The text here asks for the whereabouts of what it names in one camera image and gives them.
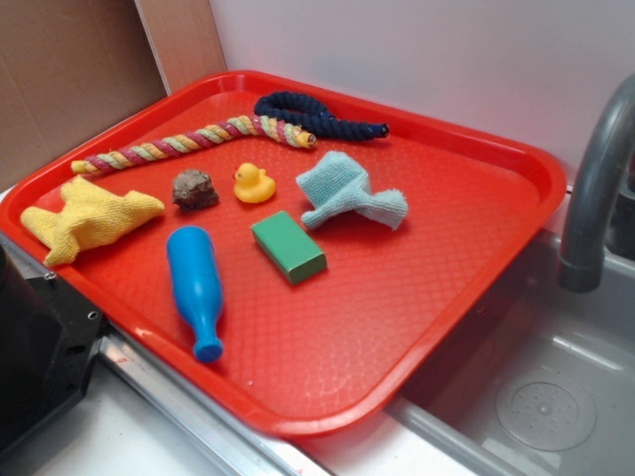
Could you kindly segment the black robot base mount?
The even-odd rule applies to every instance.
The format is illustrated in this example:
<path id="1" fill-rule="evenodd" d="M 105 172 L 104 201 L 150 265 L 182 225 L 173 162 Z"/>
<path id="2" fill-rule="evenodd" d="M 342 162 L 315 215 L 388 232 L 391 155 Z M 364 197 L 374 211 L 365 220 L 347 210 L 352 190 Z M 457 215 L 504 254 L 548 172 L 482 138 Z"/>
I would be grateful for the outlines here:
<path id="1" fill-rule="evenodd" d="M 62 278 L 25 278 L 1 252 L 1 456 L 80 402 L 101 309 Z"/>

